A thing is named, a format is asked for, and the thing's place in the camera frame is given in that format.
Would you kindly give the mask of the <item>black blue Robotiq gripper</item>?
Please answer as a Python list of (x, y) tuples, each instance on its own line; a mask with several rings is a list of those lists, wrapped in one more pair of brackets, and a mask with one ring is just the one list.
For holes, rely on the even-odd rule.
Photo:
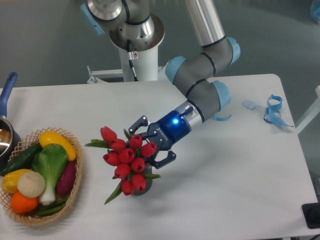
[[(170, 149), (190, 133), (191, 127), (187, 122), (187, 117), (190, 115), (191, 111), (183, 111), (182, 113), (171, 111), (153, 123), (150, 123), (143, 115), (128, 128), (128, 133), (134, 136), (140, 127), (148, 126), (146, 132), (142, 133), (142, 139), (156, 145), (155, 153), (150, 157), (151, 166), (160, 169), (176, 159), (177, 155)], [(160, 151), (168, 151), (168, 153), (164, 159), (157, 161), (156, 157)]]

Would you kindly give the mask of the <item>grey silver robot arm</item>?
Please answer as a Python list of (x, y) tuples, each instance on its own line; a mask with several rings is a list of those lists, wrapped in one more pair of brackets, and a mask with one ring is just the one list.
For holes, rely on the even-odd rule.
[[(142, 116), (129, 128), (133, 135), (140, 127), (146, 127), (142, 138), (155, 143), (158, 152), (167, 152), (167, 157), (160, 161), (154, 155), (148, 157), (148, 169), (159, 169), (174, 161), (172, 146), (231, 101), (228, 87), (219, 81), (209, 82), (209, 78), (239, 58), (240, 46), (235, 39), (225, 36), (213, 1), (187, 0), (185, 6), (201, 53), (192, 60), (183, 56), (171, 59), (164, 72), (186, 101), (154, 123)], [(87, 0), (80, 8), (90, 26), (98, 34), (108, 33), (117, 47), (124, 81), (158, 79), (158, 47), (165, 29), (151, 13), (149, 1)]]

